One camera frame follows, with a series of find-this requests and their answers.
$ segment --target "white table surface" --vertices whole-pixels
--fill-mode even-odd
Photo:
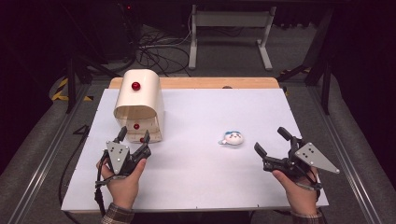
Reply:
[[[120,127],[113,116],[119,90],[105,90],[91,132],[64,197],[62,210],[98,211],[94,182],[106,141]],[[290,149],[277,133],[285,127],[301,137],[281,89],[163,90],[163,141],[149,144],[152,155],[141,176],[136,212],[255,210],[289,207],[285,191],[254,150],[285,158]],[[219,145],[225,132],[239,131],[245,142]],[[138,144],[124,140],[134,152]],[[105,207],[112,202],[102,187]],[[317,203],[328,205],[324,191]]]

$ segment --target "sleeve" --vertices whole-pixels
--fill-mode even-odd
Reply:
[[[323,215],[318,212],[316,215],[300,215],[291,211],[293,224],[324,224]]]
[[[129,224],[133,218],[134,211],[132,209],[121,208],[111,203],[101,224]]]

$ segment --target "hand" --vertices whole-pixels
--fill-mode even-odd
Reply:
[[[114,175],[113,172],[106,166],[107,159],[102,165],[102,177],[104,179]],[[139,191],[139,178],[143,173],[146,166],[146,159],[142,159],[134,168],[134,171],[123,179],[113,179],[107,184],[107,188],[113,197],[113,203],[116,206],[131,209],[134,204],[134,199]]]
[[[316,175],[317,169],[312,168],[312,172]],[[317,212],[317,192],[315,190],[303,189],[291,181],[285,174],[278,170],[273,171],[274,177],[279,181],[286,191],[291,211],[300,215],[316,215]],[[303,177],[298,181],[309,185],[309,181]]]

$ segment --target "small figurine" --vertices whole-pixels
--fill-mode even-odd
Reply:
[[[219,141],[220,145],[240,145],[244,142],[244,136],[240,132],[231,131],[224,134],[224,139]]]

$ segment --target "red knob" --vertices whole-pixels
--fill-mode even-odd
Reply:
[[[140,90],[140,83],[138,83],[138,82],[132,83],[132,90],[134,90],[134,91]]]

